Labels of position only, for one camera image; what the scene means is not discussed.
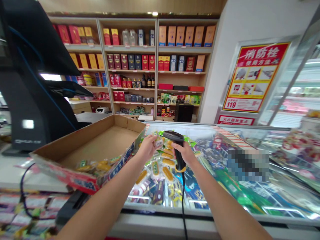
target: barcode scanner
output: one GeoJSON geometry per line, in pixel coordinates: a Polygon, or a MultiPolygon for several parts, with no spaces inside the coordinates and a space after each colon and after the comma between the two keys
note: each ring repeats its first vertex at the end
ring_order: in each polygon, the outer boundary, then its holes
{"type": "MultiPolygon", "coordinates": [[[[182,136],[180,133],[177,133],[174,131],[164,131],[163,136],[183,147],[184,136],[182,136]]],[[[184,162],[184,160],[181,156],[181,153],[177,149],[174,149],[174,152],[176,154],[176,159],[177,159],[176,171],[177,172],[185,172],[186,171],[186,163],[184,162]]]]}

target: cardboard box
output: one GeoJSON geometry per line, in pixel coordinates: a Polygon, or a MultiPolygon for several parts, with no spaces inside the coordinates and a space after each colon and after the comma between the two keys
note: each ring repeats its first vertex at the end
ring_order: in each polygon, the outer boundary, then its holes
{"type": "Polygon", "coordinates": [[[154,32],[154,30],[150,30],[150,32],[149,32],[149,45],[150,46],[155,45],[155,32],[154,32]]]}
{"type": "Polygon", "coordinates": [[[165,46],[167,40],[167,26],[159,26],[159,46],[165,46]]]}
{"type": "Polygon", "coordinates": [[[196,72],[203,71],[203,64],[204,64],[205,57],[206,57],[206,55],[199,55],[198,56],[197,65],[196,65],[196,72]]]}
{"type": "Polygon", "coordinates": [[[141,55],[134,55],[134,66],[136,68],[136,70],[141,70],[142,66],[141,66],[141,55]]]}
{"type": "Polygon", "coordinates": [[[120,70],[121,69],[120,54],[114,54],[113,60],[114,60],[114,68],[120,70]]]}
{"type": "Polygon", "coordinates": [[[81,44],[78,27],[69,26],[70,36],[73,44],[81,44]]]}
{"type": "Polygon", "coordinates": [[[178,71],[183,72],[184,71],[184,66],[185,66],[185,56],[179,56],[179,65],[178,65],[178,71]]]}
{"type": "Polygon", "coordinates": [[[113,54],[107,54],[107,59],[108,59],[108,68],[115,69],[114,68],[114,61],[113,61],[113,54]]]}
{"type": "Polygon", "coordinates": [[[204,26],[197,26],[196,27],[196,33],[194,36],[194,47],[201,47],[202,45],[202,38],[203,38],[203,31],[204,31],[204,26]]]}
{"type": "Polygon", "coordinates": [[[145,126],[142,122],[112,115],[48,143],[30,155],[43,173],[82,192],[94,194],[128,161],[144,135],[145,126]],[[102,161],[119,155],[120,160],[103,177],[75,170],[84,159],[102,161]]]}
{"type": "Polygon", "coordinates": [[[191,27],[191,26],[187,27],[186,39],[184,41],[185,46],[192,47],[193,33],[194,33],[194,27],[191,27]]]}
{"type": "Polygon", "coordinates": [[[168,29],[168,46],[175,46],[176,44],[176,26],[169,26],[168,29]]]}
{"type": "Polygon", "coordinates": [[[77,55],[75,53],[69,53],[69,54],[70,54],[70,57],[72,58],[74,64],[77,66],[77,68],[79,68],[77,55]]]}
{"type": "Polygon", "coordinates": [[[176,71],[178,66],[177,55],[171,55],[170,71],[176,71]]]}
{"type": "Polygon", "coordinates": [[[98,60],[99,69],[104,69],[102,54],[97,54],[97,60],[98,60]]]}
{"type": "Polygon", "coordinates": [[[58,26],[58,30],[59,30],[59,34],[62,42],[71,44],[67,26],[66,25],[57,25],[57,26],[58,26]]]}
{"type": "Polygon", "coordinates": [[[185,30],[184,26],[177,27],[176,46],[183,46],[184,30],[185,30]]]}
{"type": "Polygon", "coordinates": [[[128,55],[128,59],[129,59],[129,70],[135,70],[134,55],[133,54],[129,54],[128,55]]]}
{"type": "Polygon", "coordinates": [[[138,30],[138,43],[139,46],[146,45],[146,36],[143,29],[138,30]]]}
{"type": "Polygon", "coordinates": [[[78,27],[78,33],[79,33],[81,44],[86,45],[87,44],[87,38],[86,38],[86,34],[84,33],[84,28],[83,27],[78,27]]]}
{"type": "Polygon", "coordinates": [[[104,44],[111,45],[109,28],[103,29],[103,36],[104,36],[104,44]]]}
{"type": "Polygon", "coordinates": [[[82,68],[90,68],[89,63],[88,63],[88,59],[87,59],[87,55],[84,53],[80,53],[79,57],[80,57],[82,68]]]}
{"type": "Polygon", "coordinates": [[[121,54],[121,67],[128,70],[128,56],[126,54],[121,54]]]}
{"type": "Polygon", "coordinates": [[[206,37],[204,39],[204,46],[205,47],[212,47],[215,30],[216,30],[216,26],[208,26],[207,27],[206,37]]]}
{"type": "Polygon", "coordinates": [[[164,64],[164,56],[159,56],[159,61],[158,61],[158,71],[163,71],[163,66],[164,64]]]}
{"type": "Polygon", "coordinates": [[[91,68],[92,69],[98,69],[96,55],[90,53],[90,54],[88,54],[88,56],[89,56],[89,61],[90,61],[91,68]]]}
{"type": "Polygon", "coordinates": [[[164,71],[170,70],[170,56],[163,57],[163,70],[164,71]]]}
{"type": "Polygon", "coordinates": [[[149,55],[149,70],[155,70],[155,55],[149,55]]]}
{"type": "Polygon", "coordinates": [[[142,55],[142,70],[149,70],[149,56],[142,55]]]}
{"type": "Polygon", "coordinates": [[[112,42],[113,45],[120,45],[119,35],[118,35],[118,29],[111,28],[111,34],[112,34],[112,42]]]}
{"type": "Polygon", "coordinates": [[[187,69],[186,69],[187,72],[193,72],[194,62],[195,62],[195,57],[188,57],[187,69]]]}

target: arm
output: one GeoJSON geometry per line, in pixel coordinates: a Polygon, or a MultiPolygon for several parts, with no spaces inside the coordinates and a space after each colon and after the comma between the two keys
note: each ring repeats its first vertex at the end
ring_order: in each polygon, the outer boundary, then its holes
{"type": "Polygon", "coordinates": [[[138,153],[67,222],[56,239],[104,239],[117,220],[144,164],[152,157],[156,136],[147,136],[138,153]]]}
{"type": "Polygon", "coordinates": [[[181,152],[183,160],[193,171],[222,239],[272,239],[257,220],[198,162],[187,142],[184,142],[184,147],[175,143],[172,146],[181,152]]]}

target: orange box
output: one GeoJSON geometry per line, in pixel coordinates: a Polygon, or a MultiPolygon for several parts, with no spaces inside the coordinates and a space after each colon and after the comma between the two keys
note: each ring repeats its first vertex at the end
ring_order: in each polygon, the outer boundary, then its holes
{"type": "Polygon", "coordinates": [[[176,46],[183,46],[184,40],[184,26],[177,27],[177,39],[176,39],[176,46]]]}
{"type": "Polygon", "coordinates": [[[194,43],[193,43],[194,47],[201,47],[203,32],[204,32],[204,26],[197,26],[196,27],[196,33],[194,36],[194,43]]]}
{"type": "Polygon", "coordinates": [[[98,59],[99,69],[104,69],[103,56],[102,56],[102,54],[97,54],[97,59],[98,59]]]}
{"type": "Polygon", "coordinates": [[[206,57],[206,55],[199,55],[198,56],[197,65],[196,65],[196,72],[203,71],[203,64],[204,64],[205,57],[206,57]]]}
{"type": "Polygon", "coordinates": [[[89,68],[87,56],[84,53],[80,53],[79,57],[80,57],[82,68],[89,68]]]}
{"type": "Polygon", "coordinates": [[[169,26],[168,30],[168,46],[174,47],[176,44],[176,26],[169,26]]]}
{"type": "Polygon", "coordinates": [[[186,39],[184,40],[185,46],[192,47],[193,33],[194,33],[194,27],[191,27],[191,26],[187,27],[186,39]]]}
{"type": "Polygon", "coordinates": [[[159,46],[165,46],[167,40],[167,26],[159,26],[159,46]]]}
{"type": "Polygon", "coordinates": [[[81,44],[87,44],[87,38],[86,34],[84,33],[84,28],[83,27],[78,27],[78,33],[80,37],[81,44]]]}
{"type": "Polygon", "coordinates": [[[78,60],[77,60],[77,55],[75,53],[69,53],[70,57],[72,58],[74,64],[79,68],[78,60]]]}
{"type": "Polygon", "coordinates": [[[212,47],[215,30],[216,30],[216,26],[208,26],[207,27],[206,37],[204,39],[204,46],[205,47],[212,47]]]}
{"type": "Polygon", "coordinates": [[[89,55],[89,61],[92,69],[98,69],[97,65],[97,59],[95,54],[88,54],[89,55]]]}
{"type": "Polygon", "coordinates": [[[111,28],[111,35],[113,45],[120,45],[118,29],[111,28]]]}

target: red poster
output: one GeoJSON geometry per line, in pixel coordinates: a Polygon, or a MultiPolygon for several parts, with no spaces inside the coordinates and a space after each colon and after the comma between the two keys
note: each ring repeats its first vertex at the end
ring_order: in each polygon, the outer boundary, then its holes
{"type": "Polygon", "coordinates": [[[222,110],[258,113],[289,45],[241,47],[222,110]]]}

